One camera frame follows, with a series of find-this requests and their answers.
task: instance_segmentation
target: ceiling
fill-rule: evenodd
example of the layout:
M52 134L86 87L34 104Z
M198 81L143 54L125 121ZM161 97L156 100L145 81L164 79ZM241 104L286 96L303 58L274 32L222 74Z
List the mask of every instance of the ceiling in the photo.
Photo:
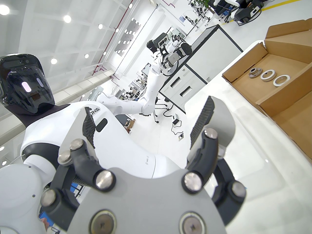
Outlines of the ceiling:
M0 15L0 54L37 56L55 92L89 77L95 64L109 59L123 35L115 29L119 23L119 29L128 26L138 1L0 0L10 8L8 15ZM64 22L65 15L71 17L70 23ZM58 62L51 64L52 58ZM0 108L0 117L6 113Z

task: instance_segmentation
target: drawer handle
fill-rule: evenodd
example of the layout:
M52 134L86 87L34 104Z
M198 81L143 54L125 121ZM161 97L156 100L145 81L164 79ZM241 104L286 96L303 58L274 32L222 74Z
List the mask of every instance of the drawer handle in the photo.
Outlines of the drawer handle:
M188 86L184 91L181 92L180 96L185 97L191 90L192 88Z

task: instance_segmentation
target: desk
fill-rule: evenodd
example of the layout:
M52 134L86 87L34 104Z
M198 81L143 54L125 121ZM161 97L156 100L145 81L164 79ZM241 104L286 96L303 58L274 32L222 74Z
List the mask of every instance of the desk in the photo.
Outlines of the desk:
M259 42L250 45L222 72ZM311 163L271 119L222 78L222 72L185 104L190 126L185 136L208 96L222 99L233 114L236 132L225 160L235 178L246 186L247 198L227 226L228 234L312 233ZM212 177L205 186L209 194L215 184Z

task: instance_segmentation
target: white ring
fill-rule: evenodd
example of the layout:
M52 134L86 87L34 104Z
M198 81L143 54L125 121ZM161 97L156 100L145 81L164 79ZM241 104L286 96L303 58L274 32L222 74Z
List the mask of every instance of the white ring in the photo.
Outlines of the white ring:
M282 83L279 83L279 84L276 83L278 80L283 80L283 79L285 79L285 81L283 81ZM284 85L290 79L291 77L289 75L280 75L276 79L274 79L273 85L276 87L280 87L281 85Z
M269 70L266 70L265 72L263 72L260 76L260 78L266 82L266 81L270 81L272 79L274 79L276 76L276 72L274 69L269 69Z

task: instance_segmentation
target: metal screw head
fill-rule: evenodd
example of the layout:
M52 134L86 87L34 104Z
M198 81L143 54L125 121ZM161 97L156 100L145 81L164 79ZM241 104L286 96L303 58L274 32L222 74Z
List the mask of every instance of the metal screw head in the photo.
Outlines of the metal screw head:
M58 163L64 164L67 163L70 159L70 151L66 150L58 156Z
M204 234L205 224L201 217L193 212L184 214L180 219L181 234Z
M216 139L218 137L217 131L215 131L213 128L205 128L204 133L206 137Z
M101 171L96 178L96 185L99 189L109 188L114 180L114 176L108 170Z
M188 190L196 192L199 191L203 184L201 178L194 172L188 172L184 176L184 184Z
M72 150L72 151L75 151L77 149L79 149L80 147L82 147L83 145L83 140L81 138L76 138L74 139L71 143L70 143L70 146L69 148Z
M57 195L53 189L47 189L41 196L40 203L42 206L50 206L54 203Z
M232 184L232 191L238 197L245 197L246 196L246 189L244 185L238 181L235 181Z
M90 224L92 234L113 234L116 230L115 216L107 210L98 212Z

